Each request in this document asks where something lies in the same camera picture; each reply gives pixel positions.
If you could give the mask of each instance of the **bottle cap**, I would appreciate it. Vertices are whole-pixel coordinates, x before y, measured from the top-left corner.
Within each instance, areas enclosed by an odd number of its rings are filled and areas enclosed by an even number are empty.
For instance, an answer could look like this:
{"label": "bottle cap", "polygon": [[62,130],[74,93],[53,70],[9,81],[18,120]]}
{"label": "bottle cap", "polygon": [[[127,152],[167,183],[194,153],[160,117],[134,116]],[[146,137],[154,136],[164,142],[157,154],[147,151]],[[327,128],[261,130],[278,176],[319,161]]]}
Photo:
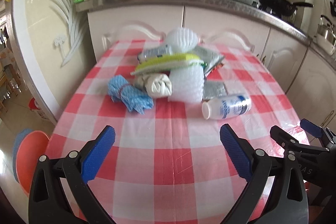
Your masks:
{"label": "bottle cap", "polygon": [[202,114],[204,119],[208,120],[210,118],[211,108],[207,102],[202,104]]}

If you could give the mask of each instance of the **screw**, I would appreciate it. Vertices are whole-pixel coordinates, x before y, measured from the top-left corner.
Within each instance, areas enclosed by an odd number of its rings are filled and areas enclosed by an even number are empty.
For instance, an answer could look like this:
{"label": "screw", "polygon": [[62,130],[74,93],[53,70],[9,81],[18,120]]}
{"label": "screw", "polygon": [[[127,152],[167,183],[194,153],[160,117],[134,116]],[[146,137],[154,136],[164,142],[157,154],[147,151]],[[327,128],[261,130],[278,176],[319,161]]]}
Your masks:
{"label": "screw", "polygon": [[40,156],[39,161],[45,161],[46,159],[47,159],[47,156],[42,155],[42,156]]}
{"label": "screw", "polygon": [[71,151],[70,153],[69,153],[69,157],[70,158],[76,158],[77,157],[77,155],[78,155],[78,152],[77,151]]}
{"label": "screw", "polygon": [[258,156],[263,156],[263,155],[265,155],[265,151],[264,150],[262,150],[262,149],[257,149],[256,151],[255,151],[255,153],[258,155]]}
{"label": "screw", "polygon": [[295,160],[295,156],[294,156],[293,154],[289,154],[289,155],[288,155],[288,158],[289,158],[290,160]]}

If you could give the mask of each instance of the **white plastic bottle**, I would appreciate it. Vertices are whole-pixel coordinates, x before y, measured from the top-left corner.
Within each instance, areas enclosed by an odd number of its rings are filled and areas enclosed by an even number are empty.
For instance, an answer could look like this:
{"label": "white plastic bottle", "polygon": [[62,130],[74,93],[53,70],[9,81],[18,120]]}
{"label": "white plastic bottle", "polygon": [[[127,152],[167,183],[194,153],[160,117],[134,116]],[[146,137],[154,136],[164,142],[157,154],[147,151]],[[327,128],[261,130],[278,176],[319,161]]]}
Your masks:
{"label": "white plastic bottle", "polygon": [[156,48],[150,48],[147,50],[143,50],[143,52],[138,54],[138,60],[140,63],[142,63],[151,57],[161,56],[165,54],[168,54],[168,55],[173,54],[171,47],[167,44],[163,44]]}
{"label": "white plastic bottle", "polygon": [[170,31],[162,45],[143,50],[138,55],[140,63],[154,56],[189,52],[196,47],[200,39],[196,33],[187,28],[176,28]]}
{"label": "white plastic bottle", "polygon": [[251,99],[247,95],[230,95],[204,102],[202,114],[206,120],[221,120],[242,115],[248,112],[251,106]]}

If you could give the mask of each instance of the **blue gripper pad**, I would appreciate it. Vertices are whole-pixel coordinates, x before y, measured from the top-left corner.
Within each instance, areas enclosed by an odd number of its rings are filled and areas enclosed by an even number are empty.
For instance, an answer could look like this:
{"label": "blue gripper pad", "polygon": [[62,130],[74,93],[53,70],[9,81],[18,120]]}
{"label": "blue gripper pad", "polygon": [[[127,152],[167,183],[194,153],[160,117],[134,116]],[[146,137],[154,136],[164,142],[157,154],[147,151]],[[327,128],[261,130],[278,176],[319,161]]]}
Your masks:
{"label": "blue gripper pad", "polygon": [[104,131],[82,162],[81,176],[85,184],[96,177],[99,168],[116,140],[116,133],[113,127],[105,127]]}
{"label": "blue gripper pad", "polygon": [[309,122],[306,119],[302,119],[300,122],[300,127],[308,132],[309,134],[313,135],[315,138],[320,138],[322,137],[322,132],[321,132],[321,128],[315,124],[313,124],[312,122]]}
{"label": "blue gripper pad", "polygon": [[226,125],[223,125],[220,128],[219,135],[223,146],[225,147],[233,165],[238,172],[238,175],[249,182],[252,177],[250,159],[245,154],[238,141],[232,135],[230,128],[228,128]]}

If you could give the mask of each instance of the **wok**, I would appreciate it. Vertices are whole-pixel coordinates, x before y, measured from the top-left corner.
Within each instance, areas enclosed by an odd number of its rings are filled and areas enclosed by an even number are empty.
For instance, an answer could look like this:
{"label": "wok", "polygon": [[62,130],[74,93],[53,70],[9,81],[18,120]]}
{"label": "wok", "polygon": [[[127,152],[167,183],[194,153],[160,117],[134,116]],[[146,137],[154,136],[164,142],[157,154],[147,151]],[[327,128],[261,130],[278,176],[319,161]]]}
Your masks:
{"label": "wok", "polygon": [[310,7],[314,5],[308,2],[294,2],[291,3],[287,0],[259,0],[261,6],[269,7],[276,14],[290,17],[296,11],[297,7]]}

